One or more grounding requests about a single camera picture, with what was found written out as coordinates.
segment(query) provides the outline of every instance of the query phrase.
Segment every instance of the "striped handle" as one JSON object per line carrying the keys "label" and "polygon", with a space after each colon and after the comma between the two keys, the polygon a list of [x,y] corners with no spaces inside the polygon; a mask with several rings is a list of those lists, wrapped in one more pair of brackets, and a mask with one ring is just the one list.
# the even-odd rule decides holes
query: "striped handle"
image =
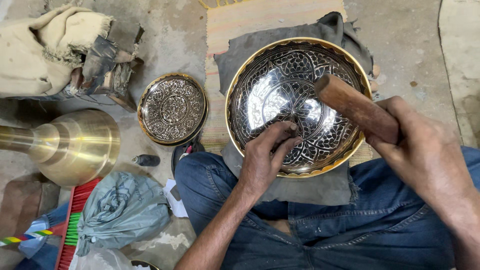
{"label": "striped handle", "polygon": [[6,237],[0,240],[0,246],[9,245],[12,243],[18,243],[21,241],[26,241],[26,240],[47,236],[51,234],[53,234],[53,232],[47,229],[47,230],[41,230],[41,231],[32,232],[32,233],[24,233],[20,236]]}
{"label": "striped handle", "polygon": [[59,224],[48,228],[46,230],[41,230],[41,231],[36,231],[36,232],[31,232],[31,233],[24,233],[20,236],[13,236],[13,237],[6,237],[0,240],[0,246],[4,245],[9,245],[12,243],[18,243],[21,241],[26,241],[34,238],[39,238],[42,236],[47,236],[47,235],[61,235],[61,232],[65,226],[65,222],[60,222]]}

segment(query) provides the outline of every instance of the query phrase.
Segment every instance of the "wooden mallet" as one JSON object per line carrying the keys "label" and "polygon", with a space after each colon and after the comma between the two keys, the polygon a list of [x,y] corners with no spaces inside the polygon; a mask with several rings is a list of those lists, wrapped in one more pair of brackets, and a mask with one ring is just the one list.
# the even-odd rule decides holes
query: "wooden mallet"
{"label": "wooden mallet", "polygon": [[324,74],[315,83],[315,94],[327,106],[355,122],[361,130],[387,143],[398,143],[396,119],[342,79]]}

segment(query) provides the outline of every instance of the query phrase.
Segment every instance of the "white paper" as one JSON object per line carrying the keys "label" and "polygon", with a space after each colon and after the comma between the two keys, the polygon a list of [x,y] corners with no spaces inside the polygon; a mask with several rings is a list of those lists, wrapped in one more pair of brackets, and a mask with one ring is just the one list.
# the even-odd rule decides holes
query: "white paper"
{"label": "white paper", "polygon": [[168,204],[170,204],[170,209],[172,209],[173,214],[176,217],[179,218],[187,218],[187,211],[185,210],[185,207],[183,206],[182,200],[177,201],[175,197],[170,193],[170,190],[177,184],[175,180],[168,179],[167,184],[163,188],[163,193],[165,194],[165,197],[167,197]]}

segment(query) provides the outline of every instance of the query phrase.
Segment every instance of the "black bottle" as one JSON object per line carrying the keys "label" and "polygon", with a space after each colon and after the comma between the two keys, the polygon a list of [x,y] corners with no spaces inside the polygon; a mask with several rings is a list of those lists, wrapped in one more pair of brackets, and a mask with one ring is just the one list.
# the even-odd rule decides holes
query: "black bottle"
{"label": "black bottle", "polygon": [[140,166],[155,167],[160,164],[160,158],[154,155],[143,154],[140,156],[134,156],[132,162]]}

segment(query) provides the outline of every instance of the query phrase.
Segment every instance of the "scalloped rim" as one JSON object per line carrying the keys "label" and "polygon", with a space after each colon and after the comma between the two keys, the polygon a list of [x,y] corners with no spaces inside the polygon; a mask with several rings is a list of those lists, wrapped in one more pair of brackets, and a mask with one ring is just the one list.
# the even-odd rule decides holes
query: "scalloped rim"
{"label": "scalloped rim", "polygon": [[[368,82],[368,78],[367,78],[367,75],[366,75],[365,71],[360,66],[360,63],[358,63],[358,61],[351,54],[349,54],[346,50],[342,49],[341,47],[339,47],[339,46],[337,46],[337,45],[335,45],[331,42],[328,42],[326,40],[313,38],[313,37],[292,37],[292,38],[286,38],[286,39],[282,39],[282,40],[279,40],[277,42],[271,43],[271,44],[261,48],[260,50],[258,50],[256,53],[254,53],[252,56],[250,56],[245,61],[245,63],[243,63],[243,65],[239,68],[239,70],[235,74],[235,77],[233,78],[232,82],[230,83],[230,87],[228,88],[228,91],[227,91],[227,94],[226,94],[225,121],[227,123],[228,135],[230,136],[230,139],[232,140],[233,144],[235,145],[235,148],[239,151],[239,153],[243,157],[245,156],[245,151],[241,149],[240,143],[235,139],[235,136],[234,136],[234,134],[231,130],[231,123],[228,120],[229,117],[230,117],[230,112],[228,110],[228,106],[230,104],[230,94],[233,91],[233,87],[237,83],[240,74],[243,73],[243,71],[245,70],[245,67],[248,64],[250,64],[255,59],[255,57],[264,53],[268,49],[273,49],[276,46],[286,45],[286,44],[291,43],[291,42],[295,42],[295,43],[308,42],[310,44],[320,44],[325,49],[333,49],[335,53],[337,53],[338,55],[342,55],[347,62],[350,62],[354,65],[355,71],[361,76],[361,80],[360,80],[361,84],[365,87],[364,95],[366,97],[368,97],[369,99],[372,99],[372,90],[370,89],[370,83]],[[312,177],[312,176],[316,176],[316,175],[328,172],[328,171],[336,168],[337,166],[339,166],[343,162],[347,161],[353,155],[353,153],[355,153],[355,151],[357,151],[357,149],[360,147],[364,138],[365,138],[365,136],[363,135],[363,132],[361,132],[361,131],[358,132],[358,134],[356,136],[356,139],[354,138],[352,140],[351,145],[350,145],[350,146],[352,146],[352,149],[345,152],[345,154],[341,158],[338,158],[337,160],[335,160],[333,162],[333,164],[331,164],[331,165],[326,165],[323,168],[313,170],[310,173],[302,172],[302,173],[298,174],[298,173],[292,172],[292,173],[287,174],[287,173],[284,173],[284,172],[279,172],[277,174],[277,176],[290,177],[290,178],[308,178],[308,177]]]}
{"label": "scalloped rim", "polygon": [[208,102],[207,102],[207,99],[206,99],[206,95],[205,95],[205,92],[204,92],[204,89],[200,86],[200,84],[191,76],[187,75],[187,74],[184,74],[184,73],[167,73],[165,75],[162,75],[160,77],[158,77],[157,79],[153,80],[144,90],[144,92],[142,93],[142,96],[140,97],[140,100],[138,101],[138,107],[137,107],[137,117],[138,117],[138,123],[140,124],[140,128],[143,130],[143,132],[154,142],[156,143],[159,143],[163,146],[178,146],[178,145],[181,145],[183,143],[181,143],[183,140],[185,140],[185,138],[189,137],[189,136],[192,136],[195,137],[202,129],[201,128],[198,128],[198,126],[201,124],[202,126],[205,124],[205,121],[203,121],[203,123],[200,121],[198,122],[198,124],[195,126],[194,129],[192,129],[192,132],[190,134],[188,134],[187,136],[185,136],[183,139],[180,139],[180,140],[177,140],[177,141],[174,141],[174,142],[165,142],[165,141],[160,141],[160,140],[157,140],[155,139],[153,136],[151,136],[149,134],[149,132],[145,129],[144,127],[144,124],[142,122],[142,104],[144,102],[144,98],[145,98],[145,95],[148,93],[148,91],[152,88],[152,86],[154,84],[156,84],[158,81],[160,81],[161,79],[164,79],[166,77],[169,77],[169,76],[182,76],[182,77],[185,77],[185,78],[188,78],[190,80],[192,80],[196,86],[198,87],[198,89],[200,89],[200,91],[202,92],[202,95],[203,95],[203,98],[204,98],[204,104],[205,104],[205,109],[204,109],[204,113],[202,114],[202,117],[200,119],[202,119],[204,117],[204,115],[206,115],[208,113]]}

